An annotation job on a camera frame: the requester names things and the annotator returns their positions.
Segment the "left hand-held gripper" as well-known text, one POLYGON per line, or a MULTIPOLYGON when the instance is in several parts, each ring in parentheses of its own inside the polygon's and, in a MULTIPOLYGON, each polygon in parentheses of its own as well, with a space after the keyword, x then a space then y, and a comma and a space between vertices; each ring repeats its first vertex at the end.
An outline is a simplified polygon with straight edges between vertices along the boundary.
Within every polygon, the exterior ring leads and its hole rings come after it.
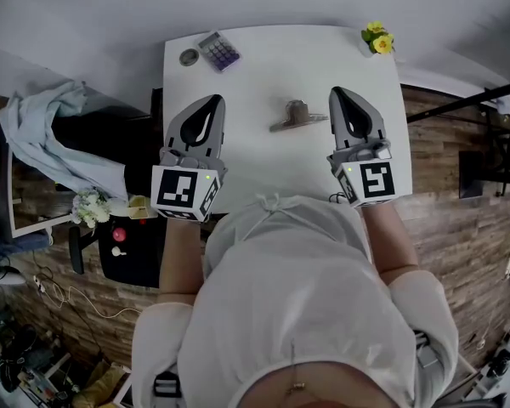
POLYGON ((198 99, 169 123, 161 160, 152 168, 150 206, 166 218, 203 222, 227 168, 219 160, 225 101, 218 94, 198 99), (208 159, 180 151, 203 151, 208 159))

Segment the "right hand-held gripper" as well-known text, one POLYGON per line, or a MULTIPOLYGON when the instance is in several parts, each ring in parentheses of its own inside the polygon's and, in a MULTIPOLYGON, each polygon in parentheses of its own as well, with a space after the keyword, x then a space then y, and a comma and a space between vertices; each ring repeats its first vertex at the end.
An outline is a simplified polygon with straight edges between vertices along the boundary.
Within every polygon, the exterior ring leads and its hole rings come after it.
POLYGON ((327 160, 342 188, 336 198, 342 197, 351 207, 393 200, 393 163, 381 113, 362 96, 342 87, 331 89, 329 108, 337 150, 327 160), (352 143, 366 144, 351 148, 352 143))

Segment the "silver metal clip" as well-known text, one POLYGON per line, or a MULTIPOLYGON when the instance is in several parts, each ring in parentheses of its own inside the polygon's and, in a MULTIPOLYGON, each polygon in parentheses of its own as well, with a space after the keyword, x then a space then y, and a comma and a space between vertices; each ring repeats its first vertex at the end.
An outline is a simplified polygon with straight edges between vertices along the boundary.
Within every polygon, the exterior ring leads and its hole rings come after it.
POLYGON ((277 133, 328 120, 327 115, 311 114, 308 105, 304 101, 295 99, 286 105, 286 119, 271 125, 269 130, 271 133, 277 133))

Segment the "person's right forearm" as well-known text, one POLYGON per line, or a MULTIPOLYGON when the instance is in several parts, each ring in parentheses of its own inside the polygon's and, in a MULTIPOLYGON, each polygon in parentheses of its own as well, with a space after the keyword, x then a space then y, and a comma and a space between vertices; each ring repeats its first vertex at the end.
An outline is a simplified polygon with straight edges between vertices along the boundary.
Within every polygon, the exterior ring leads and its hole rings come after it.
POLYGON ((391 202, 361 208, 371 255, 386 285, 405 273, 419 270, 419 260, 411 238, 391 202))

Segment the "person's left forearm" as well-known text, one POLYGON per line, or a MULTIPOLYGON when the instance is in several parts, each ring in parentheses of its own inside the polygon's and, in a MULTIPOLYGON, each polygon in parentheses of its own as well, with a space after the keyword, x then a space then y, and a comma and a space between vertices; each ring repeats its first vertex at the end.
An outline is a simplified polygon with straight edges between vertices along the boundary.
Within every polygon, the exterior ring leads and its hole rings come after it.
POLYGON ((169 218, 157 302, 193 305, 202 284, 200 225, 169 218))

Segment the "purple and grey calculator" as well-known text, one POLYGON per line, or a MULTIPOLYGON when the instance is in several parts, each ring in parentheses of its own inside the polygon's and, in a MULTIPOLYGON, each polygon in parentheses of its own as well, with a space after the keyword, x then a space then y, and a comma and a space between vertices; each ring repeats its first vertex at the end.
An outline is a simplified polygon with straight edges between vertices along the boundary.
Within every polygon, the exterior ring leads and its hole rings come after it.
POLYGON ((210 31, 196 41, 199 53, 217 72, 224 72, 241 60, 235 46, 220 32, 210 31))

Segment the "yellow potted flowers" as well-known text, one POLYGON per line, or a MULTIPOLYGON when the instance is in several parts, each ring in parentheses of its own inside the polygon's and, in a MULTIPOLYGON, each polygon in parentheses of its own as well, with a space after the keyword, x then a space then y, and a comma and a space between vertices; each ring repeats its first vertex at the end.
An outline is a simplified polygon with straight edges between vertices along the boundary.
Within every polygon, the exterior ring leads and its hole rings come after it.
POLYGON ((360 33, 359 50, 365 57, 391 54, 394 51, 394 35, 381 21, 369 22, 360 33))

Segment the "small pale yellow box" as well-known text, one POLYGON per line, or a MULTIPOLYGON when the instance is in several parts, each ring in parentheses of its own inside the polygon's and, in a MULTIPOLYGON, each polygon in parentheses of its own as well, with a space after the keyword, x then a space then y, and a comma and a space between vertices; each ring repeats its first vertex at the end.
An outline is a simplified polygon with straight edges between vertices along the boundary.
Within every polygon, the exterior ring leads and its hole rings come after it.
POLYGON ((134 195, 129 199, 127 215, 131 219, 157 218, 158 212, 150 206, 150 198, 143 195, 134 195))

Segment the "black office chair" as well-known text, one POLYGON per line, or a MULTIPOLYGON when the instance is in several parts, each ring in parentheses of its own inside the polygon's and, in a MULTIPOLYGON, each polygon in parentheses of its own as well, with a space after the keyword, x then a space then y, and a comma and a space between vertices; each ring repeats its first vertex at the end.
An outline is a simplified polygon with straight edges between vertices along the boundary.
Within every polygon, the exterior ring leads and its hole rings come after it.
MULTIPOLYGON (((68 148, 102 156, 126 166, 126 188, 133 196, 150 195, 151 169, 159 160, 163 145, 162 118, 114 116, 104 111, 53 123, 58 141, 68 148)), ((69 251, 73 270, 84 273, 82 250, 98 243, 96 230, 83 234, 79 227, 69 229, 69 251)))

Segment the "long black pole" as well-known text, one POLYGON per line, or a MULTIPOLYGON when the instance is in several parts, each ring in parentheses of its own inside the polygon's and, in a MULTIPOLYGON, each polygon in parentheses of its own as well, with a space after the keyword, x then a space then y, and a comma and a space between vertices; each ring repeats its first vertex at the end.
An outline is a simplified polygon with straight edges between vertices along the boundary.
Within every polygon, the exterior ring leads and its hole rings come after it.
POLYGON ((493 99, 499 99, 502 97, 506 97, 510 95, 510 84, 501 86, 498 88, 488 89, 486 88, 484 92, 477 93, 473 96, 469 96, 463 99, 459 99, 447 105, 441 105, 439 107, 433 108, 431 110, 425 110, 423 112, 416 113, 414 115, 410 115, 406 118, 407 123, 419 122, 423 119, 427 119, 432 116, 438 116, 445 114, 450 111, 460 110, 469 106, 478 105, 480 103, 489 102, 493 99))

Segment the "black square panel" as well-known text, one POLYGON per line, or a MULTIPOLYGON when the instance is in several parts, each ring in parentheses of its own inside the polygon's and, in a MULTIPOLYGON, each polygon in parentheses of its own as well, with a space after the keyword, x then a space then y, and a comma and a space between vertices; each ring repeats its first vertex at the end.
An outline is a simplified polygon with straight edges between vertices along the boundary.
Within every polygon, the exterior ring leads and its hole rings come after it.
POLYGON ((478 178, 484 165, 480 151, 459 152, 459 198, 469 199, 483 195, 484 184, 478 178))

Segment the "white flower bouquet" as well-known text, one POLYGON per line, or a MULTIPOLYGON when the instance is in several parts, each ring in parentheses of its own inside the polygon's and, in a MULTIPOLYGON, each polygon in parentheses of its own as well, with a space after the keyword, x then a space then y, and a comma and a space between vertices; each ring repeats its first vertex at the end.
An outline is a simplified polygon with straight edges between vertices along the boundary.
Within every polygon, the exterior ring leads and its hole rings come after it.
POLYGON ((108 201, 98 190, 84 190, 74 197, 71 216, 75 224, 86 224, 94 230, 98 224, 110 220, 111 210, 108 201))

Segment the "black square stool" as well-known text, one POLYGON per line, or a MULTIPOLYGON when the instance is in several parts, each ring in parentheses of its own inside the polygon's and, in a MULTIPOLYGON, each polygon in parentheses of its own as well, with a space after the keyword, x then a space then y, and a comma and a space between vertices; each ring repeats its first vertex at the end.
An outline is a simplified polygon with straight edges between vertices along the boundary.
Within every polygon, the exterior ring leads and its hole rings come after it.
POLYGON ((166 231, 167 220, 163 217, 137 220, 111 216, 109 222, 99 224, 96 235, 104 276, 124 284, 157 288, 166 231), (124 242, 113 240, 116 227, 126 230, 124 242), (114 257, 112 247, 119 247, 127 255, 114 257))

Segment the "black metal stand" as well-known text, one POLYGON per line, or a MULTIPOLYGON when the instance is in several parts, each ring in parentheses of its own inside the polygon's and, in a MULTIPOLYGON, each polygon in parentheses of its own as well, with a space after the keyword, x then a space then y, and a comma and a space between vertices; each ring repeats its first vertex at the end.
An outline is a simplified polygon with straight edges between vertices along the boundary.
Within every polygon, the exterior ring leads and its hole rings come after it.
POLYGON ((480 107, 487 126, 490 148, 486 154, 488 177, 498 183, 495 197, 503 197, 510 185, 510 119, 487 105, 480 107))

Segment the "light blue cloth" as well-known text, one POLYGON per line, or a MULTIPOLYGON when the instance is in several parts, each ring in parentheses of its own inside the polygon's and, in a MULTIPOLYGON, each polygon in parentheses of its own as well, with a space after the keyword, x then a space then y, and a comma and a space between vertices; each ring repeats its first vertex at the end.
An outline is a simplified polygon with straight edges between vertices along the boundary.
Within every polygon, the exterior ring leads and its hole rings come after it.
POLYGON ((55 138, 54 118, 78 116, 86 102, 81 82, 66 82, 25 98, 14 93, 0 110, 0 125, 9 148, 28 166, 69 190, 95 188, 125 201, 124 165, 67 148, 55 138))

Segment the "person's white shirt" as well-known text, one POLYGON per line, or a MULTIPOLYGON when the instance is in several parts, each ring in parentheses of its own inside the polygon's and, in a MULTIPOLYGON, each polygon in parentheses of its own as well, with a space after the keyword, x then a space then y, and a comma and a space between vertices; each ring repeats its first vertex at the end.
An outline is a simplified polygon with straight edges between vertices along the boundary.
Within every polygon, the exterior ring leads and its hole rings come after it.
POLYGON ((432 408, 450 385, 458 332, 429 271, 390 285, 362 212, 303 196, 259 197, 201 247, 195 303, 158 303, 132 346, 134 408, 432 408), (439 363, 422 369, 414 331, 439 363), (178 375, 182 398, 153 393, 178 375))

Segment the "yellow bag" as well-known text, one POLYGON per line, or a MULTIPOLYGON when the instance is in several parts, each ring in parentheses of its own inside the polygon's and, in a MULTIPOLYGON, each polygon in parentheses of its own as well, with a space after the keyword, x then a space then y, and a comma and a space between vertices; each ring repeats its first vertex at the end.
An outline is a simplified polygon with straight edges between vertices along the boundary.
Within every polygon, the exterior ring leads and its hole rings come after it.
POLYGON ((71 408, 118 408, 112 402, 116 388, 131 369, 116 362, 101 360, 93 369, 84 389, 71 401, 71 408))

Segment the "white rectangular frame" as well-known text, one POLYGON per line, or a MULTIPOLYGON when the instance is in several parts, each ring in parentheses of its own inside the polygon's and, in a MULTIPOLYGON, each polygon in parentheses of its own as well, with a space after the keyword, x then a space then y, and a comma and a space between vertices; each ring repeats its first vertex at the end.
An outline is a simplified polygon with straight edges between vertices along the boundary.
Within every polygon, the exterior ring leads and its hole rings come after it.
POLYGON ((14 218, 14 198, 13 198, 13 151, 8 148, 8 157, 7 157, 7 204, 8 204, 8 221, 11 237, 18 238, 24 235, 29 235, 35 233, 40 230, 45 230, 48 228, 52 228, 55 225, 68 223, 72 220, 72 216, 70 214, 66 214, 64 216, 59 216, 56 218, 44 219, 43 221, 38 221, 35 224, 31 224, 25 227, 17 228, 15 224, 14 218))

